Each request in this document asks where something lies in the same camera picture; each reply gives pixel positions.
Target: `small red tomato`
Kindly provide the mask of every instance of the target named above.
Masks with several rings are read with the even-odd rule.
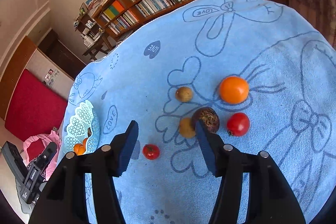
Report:
[[[250,119],[242,112],[235,113],[227,121],[226,127],[229,135],[241,137],[248,132],[250,128]]]
[[[148,160],[155,160],[160,156],[160,149],[155,144],[146,144],[142,153]]]

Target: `pink cloth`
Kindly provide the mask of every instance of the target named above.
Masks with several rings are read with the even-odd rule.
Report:
[[[50,142],[54,142],[57,146],[56,155],[53,157],[53,159],[51,160],[50,164],[48,165],[45,171],[45,178],[46,180],[49,180],[49,178],[51,177],[52,173],[54,172],[57,166],[57,157],[58,157],[59,149],[61,147],[61,140],[59,138],[59,135],[56,133],[56,131],[53,131],[53,130],[51,131],[50,134],[39,134],[36,136],[31,136],[28,139],[26,139],[23,143],[23,150],[26,153],[26,160],[24,160],[24,163],[26,166],[29,164],[31,160],[33,160],[29,158],[29,155],[27,153],[27,148],[30,146],[31,143],[36,142],[39,139],[41,139],[44,145],[44,148],[46,148]]]

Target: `orange tomato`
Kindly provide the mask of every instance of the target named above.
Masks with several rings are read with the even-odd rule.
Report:
[[[249,95],[248,82],[238,76],[225,78],[219,86],[219,95],[229,104],[239,104]]]
[[[84,147],[86,146],[86,141],[87,141],[87,138],[85,138],[85,139],[83,140],[83,146],[84,146]]]
[[[85,146],[81,145],[79,148],[78,148],[78,153],[77,155],[80,156],[80,155],[83,155],[85,153]]]
[[[81,143],[77,143],[77,144],[75,144],[75,146],[73,147],[73,151],[78,155],[78,149],[79,149],[79,147],[80,146],[82,146],[82,144]]]

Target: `screw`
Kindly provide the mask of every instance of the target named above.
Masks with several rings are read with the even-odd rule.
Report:
[[[72,159],[75,156],[74,152],[68,152],[66,155],[67,159]]]
[[[106,145],[103,145],[103,146],[101,147],[101,150],[104,151],[104,152],[107,152],[107,151],[110,151],[110,150],[111,150],[111,147],[110,147],[108,144],[106,144]]]
[[[231,151],[233,149],[233,146],[232,145],[230,145],[230,144],[225,144],[224,145],[224,150],[226,150],[226,151]]]
[[[269,154],[266,151],[261,151],[260,156],[262,156],[263,158],[268,158]]]

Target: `wooden table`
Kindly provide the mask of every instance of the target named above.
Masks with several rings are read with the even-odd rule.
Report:
[[[108,47],[109,51],[105,51],[105,50],[102,49],[104,44]],[[97,60],[96,55],[97,55],[98,52],[103,52],[105,54],[108,54],[114,48],[115,48],[115,46],[112,46],[110,44],[110,42],[108,41],[107,34],[102,33],[100,35],[100,37],[98,39],[96,39],[94,44],[83,53],[83,55],[86,56],[86,55],[89,54],[91,59]]]

